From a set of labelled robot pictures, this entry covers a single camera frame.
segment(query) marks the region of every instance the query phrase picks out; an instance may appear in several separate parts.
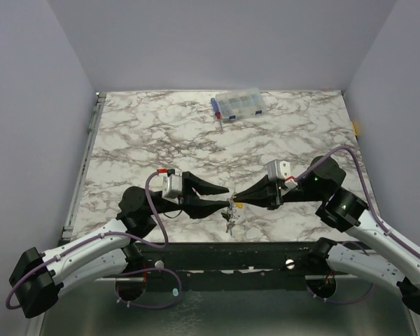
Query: gray wall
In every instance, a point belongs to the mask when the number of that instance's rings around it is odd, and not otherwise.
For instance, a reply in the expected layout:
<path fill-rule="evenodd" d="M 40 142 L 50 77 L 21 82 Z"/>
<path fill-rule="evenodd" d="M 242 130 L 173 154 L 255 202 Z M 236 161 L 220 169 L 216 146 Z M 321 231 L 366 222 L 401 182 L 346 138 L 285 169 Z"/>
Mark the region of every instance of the gray wall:
<path fill-rule="evenodd" d="M 97 91 L 347 88 L 395 0 L 48 0 Z"/>
<path fill-rule="evenodd" d="M 420 0 L 399 0 L 345 95 L 382 216 L 420 244 Z"/>
<path fill-rule="evenodd" d="M 0 0 L 0 336 L 25 332 L 8 278 L 24 250 L 57 242 L 94 102 L 48 3 Z"/>

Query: clear plastic container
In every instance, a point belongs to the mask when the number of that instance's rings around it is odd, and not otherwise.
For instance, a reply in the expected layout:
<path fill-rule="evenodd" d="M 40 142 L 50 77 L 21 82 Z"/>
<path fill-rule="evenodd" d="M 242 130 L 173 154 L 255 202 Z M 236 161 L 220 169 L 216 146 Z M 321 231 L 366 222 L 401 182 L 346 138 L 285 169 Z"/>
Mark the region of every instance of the clear plastic container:
<path fill-rule="evenodd" d="M 265 100 L 258 89 L 219 93 L 215 100 L 224 121 L 261 116 L 266 111 Z"/>

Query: screwdriver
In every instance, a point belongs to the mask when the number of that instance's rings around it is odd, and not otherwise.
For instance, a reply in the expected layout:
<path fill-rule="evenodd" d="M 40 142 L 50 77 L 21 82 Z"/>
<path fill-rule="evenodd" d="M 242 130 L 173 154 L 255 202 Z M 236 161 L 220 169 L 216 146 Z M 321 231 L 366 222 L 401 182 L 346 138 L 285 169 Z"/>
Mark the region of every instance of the screwdriver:
<path fill-rule="evenodd" d="M 221 133 L 223 133 L 223 123 L 221 122 L 221 113 L 218 110 L 218 104 L 216 103 L 216 99 L 210 99 L 211 106 L 213 107 L 213 112 L 215 113 L 216 119 L 218 119 L 219 127 L 221 129 Z"/>

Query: cable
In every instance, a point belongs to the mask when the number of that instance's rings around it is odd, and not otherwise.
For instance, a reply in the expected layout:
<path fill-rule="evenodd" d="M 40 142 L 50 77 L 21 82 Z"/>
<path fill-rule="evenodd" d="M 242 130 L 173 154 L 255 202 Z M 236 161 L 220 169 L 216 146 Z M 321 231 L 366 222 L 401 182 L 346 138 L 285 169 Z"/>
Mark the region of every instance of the cable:
<path fill-rule="evenodd" d="M 372 199 L 370 198 L 370 195 L 369 195 L 367 186 L 365 184 L 364 176 L 363 176 L 363 173 L 361 172 L 361 166 L 359 165 L 358 158 L 356 157 L 356 155 L 353 152 L 353 149 L 352 148 L 343 145 L 343 146 L 338 146 L 338 147 L 330 150 L 327 154 L 325 154 L 315 164 L 313 164 L 306 171 L 304 171 L 303 173 L 301 173 L 301 175 L 299 175 L 295 179 L 295 182 L 296 183 L 300 182 L 302 179 L 304 179 L 305 177 L 307 177 L 307 175 L 309 173 L 311 173 L 313 170 L 315 170 L 315 168 L 319 167 L 322 163 L 324 163 L 333 153 L 336 153 L 337 151 L 340 151 L 342 149 L 345 150 L 345 151 L 347 151 L 347 152 L 349 152 L 349 154 L 353 158 L 353 161 L 355 162 L 355 167 L 356 167 L 356 170 L 358 171 L 358 175 L 359 175 L 359 181 L 361 182 L 361 186 L 363 187 L 364 195 L 365 195 L 365 198 L 366 198 L 367 203 L 368 203 L 369 208 L 370 208 L 370 213 L 372 214 L 372 217 L 375 219 L 375 222 L 377 222 L 378 226 L 384 231 L 384 234 L 385 235 L 388 235 L 390 238 L 392 238 L 394 241 L 396 241 L 397 244 L 399 244 L 401 247 L 403 247 L 406 251 L 409 251 L 413 256 L 415 256 L 418 259 L 420 259 L 420 253 L 417 252 L 417 251 L 415 251 L 410 245 L 406 244 L 403 240 L 401 240 L 400 238 L 398 238 L 397 236 L 395 236 L 392 233 L 392 231 L 390 229 L 388 229 L 384 225 L 384 223 L 382 222 L 382 220 L 380 219 L 380 217 L 378 217 L 377 212 L 375 211 L 375 208 L 373 207 Z"/>
<path fill-rule="evenodd" d="M 158 214 L 158 212 L 157 212 L 157 210 L 155 209 L 155 206 L 154 206 L 154 203 L 153 203 L 153 200 L 152 200 L 152 198 L 151 198 L 151 194 L 149 193 L 149 183 L 151 182 L 151 180 L 155 177 L 155 176 L 157 176 L 160 172 L 163 172 L 162 171 L 162 169 L 159 169 L 158 171 L 156 171 L 156 172 L 154 172 L 154 173 L 152 173 L 147 179 L 146 179 L 146 183 L 145 183 L 145 191 L 146 191 L 146 198 L 148 199 L 148 203 L 149 203 L 149 206 L 150 206 L 150 208 L 151 208 L 151 211 L 153 212 L 153 215 L 154 215 L 154 217 L 156 217 L 156 219 L 157 219 L 157 224 L 160 226 L 160 229 L 161 229 L 161 231 L 162 231 L 162 233 L 163 233 L 163 237 L 165 238 L 165 244 L 163 244 L 163 245 L 157 245 L 157 244 L 154 244 L 154 243 L 151 243 L 150 241 L 147 241 L 147 240 L 145 240 L 145 239 L 143 239 L 143 238 L 140 238 L 140 237 L 138 237 L 138 236 L 134 236 L 133 234 L 130 234 L 130 233 L 126 233 L 126 232 L 116 232 L 116 231 L 110 231 L 110 232 L 105 232 L 105 233 L 102 233 L 102 234 L 97 234 L 96 236 L 93 236 L 93 237 L 90 237 L 90 238 L 87 238 L 86 240 L 84 240 L 84 241 L 82 241 L 81 243 L 78 243 L 77 245 L 75 245 L 75 246 L 72 246 L 71 248 L 68 248 L 67 250 L 65 250 L 65 251 L 63 251 L 63 252 L 61 252 L 61 253 L 59 253 L 59 255 L 56 255 L 56 256 L 54 256 L 53 258 L 51 258 L 51 259 L 49 259 L 49 260 L 47 260 L 47 261 L 45 261 L 45 262 L 43 262 L 43 263 L 41 263 L 40 265 L 38 265 L 38 266 L 36 266 L 35 268 L 33 268 L 33 269 L 31 269 L 30 271 L 28 271 L 28 273 L 26 273 L 24 276 L 22 276 L 22 278 L 19 280 L 19 281 L 17 281 L 17 283 L 11 288 L 11 290 L 10 290 L 10 292 L 9 292 L 9 294 L 8 294 L 8 296 L 6 297 L 6 301 L 5 301 L 5 306 L 6 306 L 6 308 L 8 308 L 8 309 L 18 309 L 18 308 L 20 308 L 21 306 L 18 304 L 18 305 L 15 305 L 15 306 L 13 306 L 13 305 L 11 305 L 11 298 L 14 296 L 14 294 L 15 294 L 15 292 L 17 291 L 17 289 L 26 281 L 26 280 L 28 280 L 28 278 L 31 276 L 31 275 L 33 275 L 34 273 L 36 273 L 36 272 L 38 272 L 39 270 L 41 270 L 41 269 L 43 269 L 44 267 L 47 267 L 48 265 L 50 265 L 51 263 L 53 263 L 53 262 L 55 262 L 55 261 L 59 261 L 61 258 L 63 258 L 63 257 L 65 257 L 67 254 L 69 254 L 69 253 L 71 253 L 71 252 L 73 252 L 73 251 L 75 251 L 76 249 L 79 249 L 80 247 L 82 247 L 82 246 L 84 246 L 84 245 L 86 245 L 86 244 L 89 244 L 90 242 L 93 242 L 94 240 L 96 240 L 96 239 L 103 239 L 104 237 L 106 237 L 106 236 L 123 236 L 123 237 L 129 237 L 130 239 L 133 239 L 133 240 L 136 240 L 136 241 L 139 241 L 139 242 L 142 242 L 143 244 L 145 244 L 145 245 L 148 245 L 149 247 L 153 247 L 153 248 L 155 248 L 155 249 L 164 249 L 166 246 L 168 246 L 168 244 L 169 244 L 169 240 L 168 240 L 168 234 L 167 234 L 167 231 L 165 230 L 165 227 L 164 227 L 164 225 L 163 225 L 163 223 L 162 223 L 162 220 L 160 219 L 160 217 L 159 217 L 159 214 Z M 142 272 L 147 272 L 147 270 L 146 269 L 140 269 L 140 272 L 139 271 L 136 271 L 136 272 L 139 272 L 139 273 L 142 273 Z M 169 272 L 169 273 L 174 273 L 173 271 L 171 271 L 170 269 L 168 269 L 168 270 L 166 270 L 166 269 L 164 269 L 166 272 Z M 181 285 L 181 280 L 179 279 L 179 277 L 174 273 L 173 274 L 175 277 L 176 277 L 176 279 L 178 280 L 178 282 L 179 282 L 179 294 L 180 294 L 180 292 L 181 292 L 181 289 L 182 289 L 182 285 Z"/>
<path fill-rule="evenodd" d="M 342 242 L 343 246 L 345 246 L 347 244 L 353 244 L 353 245 L 359 247 L 361 249 L 361 251 L 364 252 L 365 255 L 369 256 L 369 253 L 367 253 L 367 251 L 360 244 L 358 244 L 356 241 L 344 241 L 344 242 Z M 359 297 L 358 299 L 350 300 L 350 301 L 335 301 L 335 300 L 330 300 L 328 298 L 318 296 L 317 294 L 315 294 L 311 290 L 310 287 L 307 286 L 307 290 L 313 295 L 313 298 L 316 298 L 320 301 L 324 301 L 324 302 L 327 302 L 327 303 L 331 303 L 332 305 L 354 305 L 356 303 L 359 303 L 359 302 L 367 299 L 372 294 L 374 289 L 375 289 L 375 284 L 372 283 L 372 285 L 369 287 L 367 292 L 365 292 L 365 294 L 363 296 Z"/>
<path fill-rule="evenodd" d="M 174 217 L 170 217 L 170 216 L 168 216 L 167 214 L 163 214 L 163 216 L 165 216 L 165 217 L 167 217 L 167 218 L 169 218 L 169 219 L 175 219 L 175 218 L 178 218 L 180 215 L 182 214 L 182 209 L 179 211 L 179 213 L 177 214 L 177 215 L 175 215 Z"/>
<path fill-rule="evenodd" d="M 133 301 L 125 301 L 125 300 L 123 300 L 120 297 L 120 293 L 118 291 L 118 287 L 116 287 L 115 288 L 115 294 L 117 295 L 117 298 L 118 298 L 117 303 L 123 302 L 126 305 L 131 305 L 131 306 L 134 306 L 134 307 L 145 308 L 145 309 L 164 309 L 164 308 L 171 307 L 171 306 L 175 305 L 176 303 L 178 303 L 181 300 L 182 282 L 179 279 L 179 276 L 176 273 L 174 273 L 173 271 L 171 271 L 170 269 L 152 267 L 152 268 L 146 268 L 146 269 L 139 269 L 138 271 L 122 273 L 122 274 L 119 274 L 119 275 L 121 275 L 121 276 L 128 276 L 128 275 L 135 275 L 135 274 L 138 274 L 138 273 L 151 272 L 151 271 L 159 271 L 159 272 L 167 272 L 167 273 L 170 273 L 177 280 L 177 284 L 178 284 L 178 287 L 179 287 L 178 288 L 178 295 L 177 295 L 177 297 L 173 301 L 171 301 L 170 303 L 161 304 L 161 305 L 158 305 L 158 306 L 149 306 L 147 304 L 135 303 Z"/>

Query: white marble surface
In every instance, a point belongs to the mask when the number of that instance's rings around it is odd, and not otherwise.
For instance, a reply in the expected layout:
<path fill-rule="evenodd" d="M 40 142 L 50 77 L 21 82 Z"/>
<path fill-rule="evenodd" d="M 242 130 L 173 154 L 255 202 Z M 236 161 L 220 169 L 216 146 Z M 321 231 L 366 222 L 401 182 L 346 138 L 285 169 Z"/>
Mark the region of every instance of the white marble surface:
<path fill-rule="evenodd" d="M 74 239 L 114 218 L 126 188 L 144 187 L 148 175 L 160 167 L 189 170 L 233 193 L 266 175 L 265 164 L 270 160 L 292 162 L 297 176 L 313 158 L 340 144 L 358 148 L 340 92 L 263 92 L 268 111 L 225 123 L 222 134 L 210 105 L 216 93 L 107 95 L 74 223 Z M 362 195 L 353 161 L 347 153 L 338 153 L 334 158 L 347 172 L 343 186 Z M 151 189 L 159 190 L 160 186 L 161 178 L 156 178 Z M 172 242 L 349 240 L 314 215 L 318 206 L 295 203 L 268 211 L 247 204 L 237 210 L 234 237 L 225 233 L 220 211 L 201 220 L 191 220 L 184 213 L 176 219 L 163 218 Z M 158 227 L 147 239 L 162 241 Z"/>

